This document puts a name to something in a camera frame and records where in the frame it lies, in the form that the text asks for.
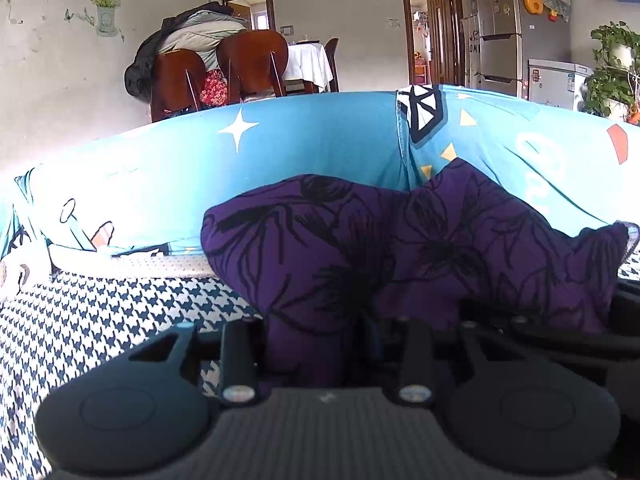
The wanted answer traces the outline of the purple floral red-lined garment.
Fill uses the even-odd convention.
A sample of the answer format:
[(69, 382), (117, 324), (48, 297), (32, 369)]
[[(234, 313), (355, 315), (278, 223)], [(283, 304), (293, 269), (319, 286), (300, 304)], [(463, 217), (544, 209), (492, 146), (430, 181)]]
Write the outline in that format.
[(409, 192), (305, 174), (209, 208), (201, 230), (265, 320), (266, 381), (296, 387), (355, 379), (386, 318), (451, 330), (492, 309), (600, 332), (629, 242), (622, 222), (557, 231), (467, 162)]

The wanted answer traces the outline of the white chest freezer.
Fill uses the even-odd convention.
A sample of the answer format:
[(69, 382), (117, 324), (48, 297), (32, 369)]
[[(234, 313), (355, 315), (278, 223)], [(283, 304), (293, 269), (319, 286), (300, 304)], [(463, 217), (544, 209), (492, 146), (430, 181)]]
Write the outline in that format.
[(528, 99), (580, 112), (584, 107), (582, 90), (592, 75), (593, 70), (588, 66), (531, 58), (528, 61)]

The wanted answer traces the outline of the green potted plant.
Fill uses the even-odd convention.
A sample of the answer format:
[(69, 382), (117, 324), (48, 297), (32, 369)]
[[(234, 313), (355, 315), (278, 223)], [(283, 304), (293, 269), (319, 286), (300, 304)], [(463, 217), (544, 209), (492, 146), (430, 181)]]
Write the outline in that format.
[(582, 90), (582, 110), (604, 118), (618, 117), (639, 125), (639, 34), (626, 22), (608, 22), (590, 38), (594, 66)]

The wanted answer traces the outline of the silver refrigerator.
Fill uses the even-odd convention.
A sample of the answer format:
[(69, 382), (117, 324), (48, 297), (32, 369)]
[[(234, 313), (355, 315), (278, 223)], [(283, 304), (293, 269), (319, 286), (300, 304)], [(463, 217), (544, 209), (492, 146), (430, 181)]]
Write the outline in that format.
[(570, 59), (572, 0), (470, 0), (475, 6), (482, 90), (528, 97), (529, 62)]

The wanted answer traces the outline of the dark wooden chair behind table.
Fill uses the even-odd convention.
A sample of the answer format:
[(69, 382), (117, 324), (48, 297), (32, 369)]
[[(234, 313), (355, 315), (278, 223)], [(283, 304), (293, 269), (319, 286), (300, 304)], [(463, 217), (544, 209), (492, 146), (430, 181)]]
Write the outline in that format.
[(339, 92), (340, 84), (338, 83), (337, 77), (337, 67), (336, 67), (336, 50), (338, 46), (338, 39), (336, 37), (331, 38), (324, 45), (324, 53), (326, 54), (326, 62), (328, 62), (329, 66), (329, 76), (328, 76), (328, 89), (331, 92)]

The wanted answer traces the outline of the white clothed dining table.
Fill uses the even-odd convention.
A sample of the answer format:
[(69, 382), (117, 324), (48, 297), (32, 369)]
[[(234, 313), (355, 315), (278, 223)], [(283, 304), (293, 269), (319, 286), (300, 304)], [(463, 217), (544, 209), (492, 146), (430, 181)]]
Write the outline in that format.
[(291, 44), (284, 81), (303, 81), (319, 92), (329, 89), (334, 76), (323, 44)]

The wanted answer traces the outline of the brown wooden chair right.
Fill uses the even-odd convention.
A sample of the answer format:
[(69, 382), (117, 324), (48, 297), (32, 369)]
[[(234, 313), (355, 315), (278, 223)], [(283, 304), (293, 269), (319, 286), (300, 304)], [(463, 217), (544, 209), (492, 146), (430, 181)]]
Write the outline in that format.
[(288, 43), (278, 32), (249, 30), (229, 36), (218, 44), (217, 60), (227, 81), (230, 104), (266, 92), (277, 98), (285, 96)]

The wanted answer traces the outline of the brown wooden chair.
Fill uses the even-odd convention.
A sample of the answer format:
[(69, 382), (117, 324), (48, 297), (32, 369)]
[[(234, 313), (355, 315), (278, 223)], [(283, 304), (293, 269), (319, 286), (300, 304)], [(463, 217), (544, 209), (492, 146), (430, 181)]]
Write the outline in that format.
[(217, 60), (227, 81), (230, 104), (266, 92), (277, 98), (285, 96), (288, 43), (278, 32), (249, 30), (229, 36), (218, 44)]
[(198, 112), (203, 104), (206, 68), (191, 50), (173, 50), (155, 58), (151, 93), (151, 119), (160, 122), (183, 112)]

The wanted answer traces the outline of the blue cartoon print sofa backrest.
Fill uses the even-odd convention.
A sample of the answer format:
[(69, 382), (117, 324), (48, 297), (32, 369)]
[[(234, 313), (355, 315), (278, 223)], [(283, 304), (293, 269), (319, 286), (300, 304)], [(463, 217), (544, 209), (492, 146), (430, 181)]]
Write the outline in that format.
[(49, 245), (200, 251), (205, 211), (321, 174), (407, 191), (462, 159), (557, 230), (639, 224), (639, 130), (486, 90), (409, 86), (228, 105), (77, 144), (1, 181), (1, 261)]

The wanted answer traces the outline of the houndstooth sofa seat cover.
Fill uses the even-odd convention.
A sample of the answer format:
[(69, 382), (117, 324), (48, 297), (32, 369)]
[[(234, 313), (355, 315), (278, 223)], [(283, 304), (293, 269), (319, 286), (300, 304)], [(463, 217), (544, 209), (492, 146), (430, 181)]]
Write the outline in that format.
[(355, 379), (273, 385), (266, 323), (216, 276), (2, 286), (6, 479), (633, 479), (639, 417), (509, 337), (496, 310), (451, 330), (370, 326)]

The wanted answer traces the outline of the brown wooden chair left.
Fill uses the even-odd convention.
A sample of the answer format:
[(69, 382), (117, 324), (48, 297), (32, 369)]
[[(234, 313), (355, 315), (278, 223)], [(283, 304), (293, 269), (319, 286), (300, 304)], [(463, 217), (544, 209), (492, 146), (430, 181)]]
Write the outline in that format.
[(198, 112), (203, 104), (206, 68), (191, 50), (173, 50), (155, 58), (151, 93), (151, 119), (160, 122), (183, 112)]

